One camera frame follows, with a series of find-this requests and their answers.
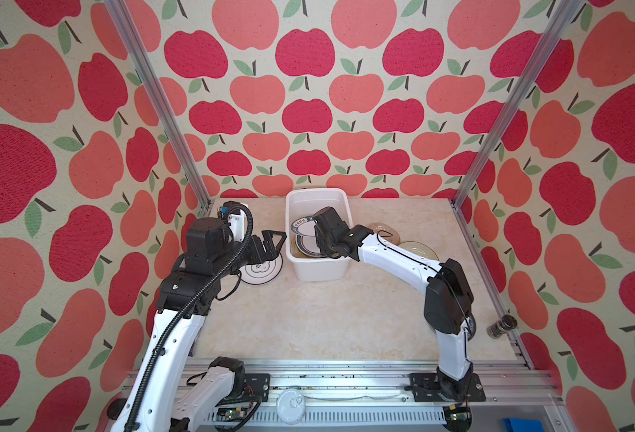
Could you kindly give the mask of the white plate green text rim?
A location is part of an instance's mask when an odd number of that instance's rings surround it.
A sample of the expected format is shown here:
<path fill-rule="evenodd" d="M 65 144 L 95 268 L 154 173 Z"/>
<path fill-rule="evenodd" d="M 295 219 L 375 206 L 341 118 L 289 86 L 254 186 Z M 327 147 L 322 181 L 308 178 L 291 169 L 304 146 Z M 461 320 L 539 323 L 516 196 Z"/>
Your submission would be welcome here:
<path fill-rule="evenodd" d="M 301 217 L 290 225 L 291 232 L 295 235 L 295 243 L 301 254 L 306 257 L 321 257 L 317 246 L 316 224 L 312 216 Z"/>

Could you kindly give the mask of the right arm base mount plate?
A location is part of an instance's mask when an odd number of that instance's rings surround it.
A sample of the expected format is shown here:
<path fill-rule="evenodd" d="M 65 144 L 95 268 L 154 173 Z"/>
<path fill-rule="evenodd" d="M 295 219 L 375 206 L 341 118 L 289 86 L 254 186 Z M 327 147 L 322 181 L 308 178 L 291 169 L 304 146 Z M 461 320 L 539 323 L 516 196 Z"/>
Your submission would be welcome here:
<path fill-rule="evenodd" d="M 461 381 L 437 374 L 409 374 L 406 391 L 412 392 L 415 402 L 484 402 L 487 396 L 479 376 L 467 374 Z"/>

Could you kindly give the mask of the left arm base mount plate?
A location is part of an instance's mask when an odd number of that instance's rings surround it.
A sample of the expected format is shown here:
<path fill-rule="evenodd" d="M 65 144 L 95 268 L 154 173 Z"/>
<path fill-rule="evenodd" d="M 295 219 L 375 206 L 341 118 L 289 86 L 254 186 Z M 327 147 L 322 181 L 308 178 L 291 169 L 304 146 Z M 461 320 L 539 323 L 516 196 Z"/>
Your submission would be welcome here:
<path fill-rule="evenodd" d="M 267 402 L 270 392 L 270 374 L 246 374 L 239 394 L 227 396 L 218 406 L 251 401 Z"/>

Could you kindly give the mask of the cream plate with plant drawing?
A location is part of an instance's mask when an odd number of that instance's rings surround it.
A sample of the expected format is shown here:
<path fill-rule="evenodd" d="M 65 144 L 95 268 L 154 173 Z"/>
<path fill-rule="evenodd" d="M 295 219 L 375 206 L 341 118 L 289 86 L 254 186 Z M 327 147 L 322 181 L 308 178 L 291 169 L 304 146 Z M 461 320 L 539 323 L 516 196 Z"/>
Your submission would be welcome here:
<path fill-rule="evenodd" d="M 436 252 L 424 243 L 417 241 L 406 241 L 400 243 L 399 246 L 400 248 L 403 248 L 404 250 L 407 250 L 408 252 L 411 252 L 419 257 L 424 257 L 426 259 L 434 261 L 440 260 Z"/>

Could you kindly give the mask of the white plate black flower outline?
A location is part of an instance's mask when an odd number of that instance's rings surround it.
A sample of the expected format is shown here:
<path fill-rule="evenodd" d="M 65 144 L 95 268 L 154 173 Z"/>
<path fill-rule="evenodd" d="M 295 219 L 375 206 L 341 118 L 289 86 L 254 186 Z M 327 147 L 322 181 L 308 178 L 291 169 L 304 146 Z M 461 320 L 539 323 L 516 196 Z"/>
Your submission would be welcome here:
<path fill-rule="evenodd" d="M 272 282 L 283 269 L 283 255 L 272 261 L 247 265 L 241 268 L 241 281 L 249 285 L 264 285 Z"/>

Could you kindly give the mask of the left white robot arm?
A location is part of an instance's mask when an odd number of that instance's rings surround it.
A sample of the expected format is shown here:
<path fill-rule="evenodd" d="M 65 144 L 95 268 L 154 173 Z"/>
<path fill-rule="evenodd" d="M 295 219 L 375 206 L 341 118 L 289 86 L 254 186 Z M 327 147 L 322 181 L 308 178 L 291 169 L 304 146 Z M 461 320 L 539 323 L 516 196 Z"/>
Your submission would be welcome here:
<path fill-rule="evenodd" d="M 252 215 L 240 204 L 227 204 L 218 217 L 191 224 L 185 252 L 160 285 L 146 356 L 112 430 L 196 431 L 219 403 L 243 394 L 245 365 L 224 356 L 212 361 L 184 396 L 177 392 L 222 278 L 281 256 L 285 232 L 255 235 L 253 230 Z"/>

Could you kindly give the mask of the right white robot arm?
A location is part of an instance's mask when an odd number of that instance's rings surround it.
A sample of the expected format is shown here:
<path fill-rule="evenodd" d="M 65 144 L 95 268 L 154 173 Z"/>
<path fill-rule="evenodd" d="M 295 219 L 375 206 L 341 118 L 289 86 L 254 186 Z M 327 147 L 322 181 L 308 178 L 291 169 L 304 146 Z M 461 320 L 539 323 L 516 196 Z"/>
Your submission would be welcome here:
<path fill-rule="evenodd" d="M 461 264 L 441 263 L 409 252 L 368 227 L 350 227 L 332 207 L 313 215 L 317 246 L 331 258 L 349 257 L 376 266 L 425 295 L 423 315 L 439 345 L 436 379 L 445 401 L 468 397 L 473 376 L 468 342 L 477 325 L 472 316 L 474 295 Z"/>

